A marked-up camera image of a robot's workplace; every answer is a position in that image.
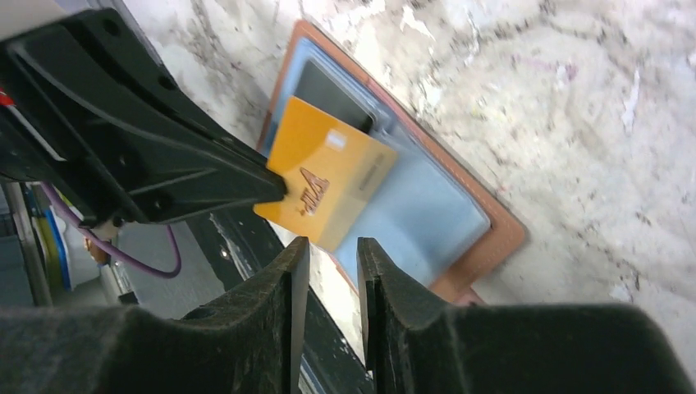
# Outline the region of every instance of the white marble surface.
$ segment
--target white marble surface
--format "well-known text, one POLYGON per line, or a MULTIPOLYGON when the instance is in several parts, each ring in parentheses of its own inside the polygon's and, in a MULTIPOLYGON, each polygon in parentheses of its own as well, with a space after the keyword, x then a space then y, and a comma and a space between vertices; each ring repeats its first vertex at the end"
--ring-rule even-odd
MULTIPOLYGON (((528 227, 474 285, 487 302, 636 304, 696 376, 693 1, 126 4, 184 91, 248 144, 292 24, 317 21, 528 227)), ((316 261, 312 286, 359 351, 355 295, 316 261)))

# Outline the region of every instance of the card holder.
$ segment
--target card holder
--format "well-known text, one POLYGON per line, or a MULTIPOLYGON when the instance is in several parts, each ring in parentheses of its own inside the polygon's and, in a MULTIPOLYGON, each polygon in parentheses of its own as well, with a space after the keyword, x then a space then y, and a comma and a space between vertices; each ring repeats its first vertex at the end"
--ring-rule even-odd
POLYGON ((377 238, 402 269, 449 301, 524 242, 524 228, 515 218, 307 21, 295 25, 259 140, 261 153, 270 152, 292 95, 399 153, 387 179, 334 250, 334 260, 354 288, 359 236, 377 238))

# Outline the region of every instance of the orange card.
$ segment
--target orange card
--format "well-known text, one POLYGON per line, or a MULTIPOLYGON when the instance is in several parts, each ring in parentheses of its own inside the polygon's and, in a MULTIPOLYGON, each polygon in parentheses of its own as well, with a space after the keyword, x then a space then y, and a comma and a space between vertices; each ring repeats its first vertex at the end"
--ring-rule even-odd
POLYGON ((391 148, 292 97, 267 163, 288 193, 254 212, 332 252, 395 161, 391 148))

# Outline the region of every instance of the black mount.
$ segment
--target black mount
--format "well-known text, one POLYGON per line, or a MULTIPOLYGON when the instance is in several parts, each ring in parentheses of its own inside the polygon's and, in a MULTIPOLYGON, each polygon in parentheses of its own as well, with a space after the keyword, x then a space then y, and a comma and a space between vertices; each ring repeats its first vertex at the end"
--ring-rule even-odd
POLYGON ((281 200, 280 176, 176 85, 113 9, 0 43, 0 176, 53 183, 84 215, 175 222, 281 200))

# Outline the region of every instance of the wire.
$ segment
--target wire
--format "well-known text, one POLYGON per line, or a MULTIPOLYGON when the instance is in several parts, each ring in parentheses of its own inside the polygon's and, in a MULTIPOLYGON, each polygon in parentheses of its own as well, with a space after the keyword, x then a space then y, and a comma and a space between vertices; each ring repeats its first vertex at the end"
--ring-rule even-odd
POLYGON ((75 213, 72 212, 70 207, 67 206, 65 201, 62 200, 61 196, 58 195, 56 189, 47 182, 41 182, 41 187, 43 188, 43 192, 51 201, 51 205, 53 206, 53 208, 56 209, 57 213, 59 213, 73 227, 75 227, 79 232, 81 232, 83 236, 89 238, 90 241, 92 241, 96 246, 101 248, 101 250, 110 254, 113 258, 122 261, 123 263, 128 263, 135 268, 149 273, 150 275, 154 275, 155 277, 172 279, 173 277, 176 277, 176 275, 179 275, 179 273, 181 272, 181 253, 179 251, 179 246, 176 244, 176 238, 174 237, 174 231, 172 230, 172 226, 167 224, 167 237, 169 238, 169 243, 172 245, 172 251, 174 252, 174 259, 176 260, 176 265, 174 269, 169 272, 160 271, 159 269, 150 267, 149 265, 139 261, 138 259, 131 257, 126 252, 118 249, 116 246, 111 245, 106 241, 100 240, 99 237, 97 237, 91 230, 87 228, 81 228, 80 218, 78 218, 77 215, 75 215, 75 213))

